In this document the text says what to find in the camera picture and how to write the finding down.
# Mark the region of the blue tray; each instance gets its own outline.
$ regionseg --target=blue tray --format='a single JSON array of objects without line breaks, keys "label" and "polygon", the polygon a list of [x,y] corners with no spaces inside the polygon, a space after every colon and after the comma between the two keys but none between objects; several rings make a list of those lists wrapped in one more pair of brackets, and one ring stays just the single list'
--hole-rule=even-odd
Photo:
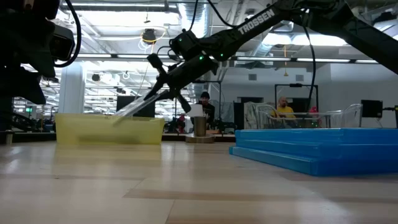
[{"label": "blue tray", "polygon": [[398,172],[398,129],[236,131],[230,154],[310,175]]},{"label": "blue tray", "polygon": [[314,176],[398,172],[397,160],[317,159],[237,146],[230,147],[229,153]]}]

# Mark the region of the clear plastic bin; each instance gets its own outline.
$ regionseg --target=clear plastic bin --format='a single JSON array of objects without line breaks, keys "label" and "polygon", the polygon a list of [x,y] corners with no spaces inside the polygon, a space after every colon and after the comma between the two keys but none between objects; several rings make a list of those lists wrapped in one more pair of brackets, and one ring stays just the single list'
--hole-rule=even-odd
[{"label": "clear plastic bin", "polygon": [[256,106],[257,129],[358,128],[361,104],[326,113],[279,113],[269,105]]},{"label": "clear plastic bin", "polygon": [[114,125],[119,116],[56,114],[59,144],[160,144],[164,119],[131,117]]}]

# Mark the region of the ceiling light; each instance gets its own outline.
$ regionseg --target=ceiling light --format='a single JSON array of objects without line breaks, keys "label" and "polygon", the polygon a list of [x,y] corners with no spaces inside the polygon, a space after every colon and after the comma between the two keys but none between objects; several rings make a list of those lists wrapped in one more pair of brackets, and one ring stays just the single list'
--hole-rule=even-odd
[{"label": "ceiling light", "polygon": [[290,58],[277,57],[236,57],[237,60],[265,61],[265,62],[288,62]]},{"label": "ceiling light", "polygon": [[[330,35],[311,34],[310,39],[314,46],[344,46],[347,44],[343,39]],[[310,42],[305,34],[300,34],[293,38],[292,44],[310,45]]]},{"label": "ceiling light", "polygon": [[110,54],[79,54],[78,56],[79,58],[90,58],[90,57],[94,57],[94,58],[110,58],[112,57],[112,55]]},{"label": "ceiling light", "polygon": [[[298,62],[312,62],[312,58],[298,58]],[[325,58],[316,58],[316,62],[334,62],[334,63],[348,63],[349,59],[325,59]]]},{"label": "ceiling light", "polygon": [[104,7],[164,7],[164,4],[137,4],[137,3],[85,3],[78,2],[73,3],[73,6],[104,6]]},{"label": "ceiling light", "polygon": [[[118,58],[136,58],[136,59],[140,59],[140,58],[147,58],[148,55],[118,55]],[[158,55],[158,57],[160,59],[168,59],[169,56],[168,55]]]},{"label": "ceiling light", "polygon": [[356,60],[355,63],[378,63],[375,60]]},{"label": "ceiling light", "polygon": [[98,81],[100,81],[101,80],[101,76],[99,75],[99,74],[94,74],[92,77],[91,77],[91,79],[94,81],[94,82],[98,82]]},{"label": "ceiling light", "polygon": [[137,37],[93,37],[94,39],[97,40],[109,40],[109,41],[121,41],[121,40],[136,40],[136,39],[141,39],[141,36]]},{"label": "ceiling light", "polygon": [[383,27],[376,27],[376,28],[378,28],[379,31],[384,32],[385,30],[387,30],[390,27],[392,27],[392,25],[386,25],[386,26],[383,26]]}]

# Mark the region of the man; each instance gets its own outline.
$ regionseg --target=man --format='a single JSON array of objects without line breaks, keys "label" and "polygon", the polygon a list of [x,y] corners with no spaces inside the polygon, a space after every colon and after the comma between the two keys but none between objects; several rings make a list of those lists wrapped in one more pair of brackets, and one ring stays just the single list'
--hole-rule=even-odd
[{"label": "man", "polygon": [[203,115],[207,117],[206,119],[206,129],[209,129],[210,124],[213,123],[214,121],[214,114],[216,111],[216,108],[209,104],[210,100],[210,95],[208,92],[204,91],[200,95],[200,101],[197,104],[200,104],[201,107],[203,108]]},{"label": "man", "polygon": [[[291,107],[287,106],[287,100],[286,100],[286,97],[284,97],[284,96],[281,96],[279,98],[278,107],[276,110],[278,111],[278,113],[294,113],[293,109]],[[278,114],[278,117],[283,117],[283,116],[286,118],[295,118],[295,116],[292,114],[287,114],[287,115]]]}]

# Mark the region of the cable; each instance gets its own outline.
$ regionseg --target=cable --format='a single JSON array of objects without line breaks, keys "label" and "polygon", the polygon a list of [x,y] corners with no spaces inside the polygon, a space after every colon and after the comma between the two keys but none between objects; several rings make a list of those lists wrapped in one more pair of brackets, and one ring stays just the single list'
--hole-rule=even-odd
[{"label": "cable", "polygon": [[68,7],[70,9],[70,12],[72,13],[72,16],[73,16],[73,18],[75,20],[75,23],[76,23],[77,44],[76,44],[75,53],[73,54],[73,56],[67,62],[59,64],[59,65],[57,65],[54,62],[54,67],[57,67],[57,68],[63,68],[63,67],[71,65],[76,60],[77,56],[79,55],[80,47],[81,47],[81,24],[80,24],[79,17],[77,16],[77,13],[76,13],[75,9],[73,8],[72,3],[70,2],[70,0],[65,0],[65,2],[67,3],[67,5],[68,5]]},{"label": "cable", "polygon": [[216,6],[214,6],[214,4],[213,4],[210,0],[207,0],[207,2],[208,2],[208,3],[210,4],[210,6],[213,8],[214,12],[217,14],[218,18],[223,22],[223,24],[225,24],[226,26],[232,27],[232,28],[236,27],[236,26],[234,26],[234,25],[231,25],[231,24],[227,23],[227,22],[223,19],[223,17],[222,17],[222,16],[220,15],[220,13],[218,12]]},{"label": "cable", "polygon": [[199,3],[199,0],[196,0],[195,1],[195,8],[193,9],[193,17],[192,17],[191,26],[189,27],[188,31],[192,30],[193,24],[195,23],[195,17],[197,15],[198,3]]},{"label": "cable", "polygon": [[174,60],[174,61],[176,61],[176,62],[182,62],[182,61],[179,59],[178,55],[173,55],[174,57],[172,57],[172,56],[170,55],[170,51],[172,51],[172,49],[170,49],[170,50],[167,52],[167,56],[169,56],[169,58],[170,58],[171,60]]},{"label": "cable", "polygon": [[380,118],[375,118],[375,119],[376,119],[377,123],[379,123],[380,127],[383,128],[383,125],[380,122]]},{"label": "cable", "polygon": [[317,72],[317,63],[315,62],[315,51],[313,50],[313,45],[311,44],[311,39],[310,39],[310,34],[308,34],[308,30],[305,26],[303,26],[305,35],[308,38],[308,41],[310,42],[310,48],[311,48],[311,54],[312,54],[312,81],[311,81],[311,88],[310,88],[310,95],[308,96],[308,105],[307,105],[307,110],[308,111],[311,108],[311,97],[312,97],[312,91],[313,91],[313,85],[315,83],[315,74]]},{"label": "cable", "polygon": [[[152,44],[152,49],[150,50],[150,53],[151,53],[151,54],[154,52],[154,47],[155,47],[155,43]],[[142,85],[144,84],[145,77],[147,76],[147,72],[148,72],[148,67],[149,67],[149,62],[147,63],[147,68],[145,69],[145,74],[144,74],[144,76],[143,76],[143,78],[142,78],[141,84],[139,85],[138,91],[137,91],[137,93],[136,93],[135,100],[137,100],[139,91],[141,90]]]},{"label": "cable", "polygon": [[138,48],[140,50],[147,50],[148,48],[150,48],[150,45],[145,46],[145,43],[142,40],[139,40],[138,42]]},{"label": "cable", "polygon": [[165,46],[159,47],[159,49],[157,49],[156,54],[159,54],[160,50],[163,49],[163,48],[170,48],[170,46],[166,46],[166,45],[165,45]]},{"label": "cable", "polygon": [[221,105],[221,102],[220,102],[220,107],[221,107],[221,115],[223,115],[224,105],[225,105],[225,96],[224,96],[223,91],[221,91],[221,94],[223,95],[223,105]]}]

